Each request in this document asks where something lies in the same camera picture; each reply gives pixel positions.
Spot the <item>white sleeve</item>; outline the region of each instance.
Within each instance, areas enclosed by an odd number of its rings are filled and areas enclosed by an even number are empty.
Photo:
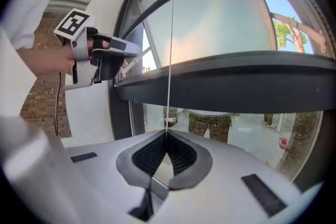
[[[15,49],[31,48],[34,31],[50,0],[10,0],[4,10],[2,27]]]

